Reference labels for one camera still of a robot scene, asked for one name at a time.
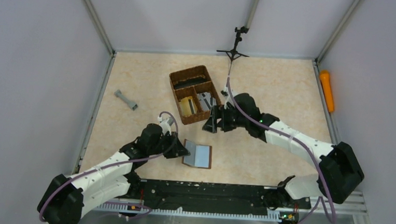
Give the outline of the brown leather card holder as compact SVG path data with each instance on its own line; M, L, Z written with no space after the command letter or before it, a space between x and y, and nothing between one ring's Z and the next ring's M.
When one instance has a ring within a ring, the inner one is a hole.
M184 141L184 147L190 154L183 157L183 165L193 168L211 169L212 146L195 144L194 142L186 139Z

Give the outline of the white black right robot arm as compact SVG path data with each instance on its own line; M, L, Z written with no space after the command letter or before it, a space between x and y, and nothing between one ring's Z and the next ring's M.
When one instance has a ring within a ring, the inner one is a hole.
M345 142L329 144L289 127L278 117L263 113L252 96L224 93L225 104L214 105L202 129L210 133L244 128L250 136L285 148L316 169L314 175L291 175L266 195L271 209L290 207L306 197L326 197L342 204L364 180L364 173L352 147Z

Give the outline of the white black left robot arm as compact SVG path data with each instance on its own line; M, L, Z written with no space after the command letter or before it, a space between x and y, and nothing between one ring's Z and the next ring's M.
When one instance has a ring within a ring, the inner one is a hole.
M150 123L140 136L102 163L74 175L54 177L38 204L39 219L48 224L77 224L112 198L137 196L140 178L135 170L149 160L189 155L176 132Z

